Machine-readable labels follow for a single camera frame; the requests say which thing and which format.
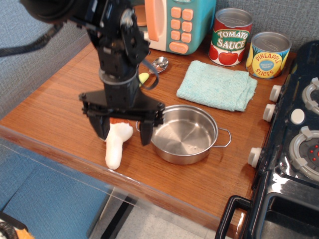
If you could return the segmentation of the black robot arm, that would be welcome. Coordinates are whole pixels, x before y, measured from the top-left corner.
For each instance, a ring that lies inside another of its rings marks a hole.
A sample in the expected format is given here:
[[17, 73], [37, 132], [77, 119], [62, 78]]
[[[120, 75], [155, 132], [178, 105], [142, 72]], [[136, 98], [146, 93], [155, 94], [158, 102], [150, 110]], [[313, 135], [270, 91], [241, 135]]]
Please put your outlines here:
[[164, 104], [146, 96], [139, 65], [147, 64], [149, 43], [137, 26], [128, 0], [24, 0], [22, 5], [37, 20], [62, 25], [66, 21], [87, 30], [98, 53], [99, 77], [104, 88], [79, 96], [83, 113], [96, 134], [106, 139], [110, 119], [140, 122], [141, 142], [151, 141], [153, 128], [163, 122]]

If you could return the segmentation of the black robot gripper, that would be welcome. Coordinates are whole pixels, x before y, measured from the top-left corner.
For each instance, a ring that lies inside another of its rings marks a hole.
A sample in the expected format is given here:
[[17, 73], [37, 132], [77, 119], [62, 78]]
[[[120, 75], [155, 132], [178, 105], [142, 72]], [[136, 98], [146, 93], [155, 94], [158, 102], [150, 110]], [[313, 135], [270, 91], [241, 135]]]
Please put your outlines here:
[[155, 124], [163, 123], [165, 105], [142, 92], [138, 74], [124, 82], [104, 83], [102, 90], [81, 93], [79, 100], [83, 102], [83, 113], [102, 140], [109, 134], [110, 118], [141, 121], [143, 146], [150, 144]]

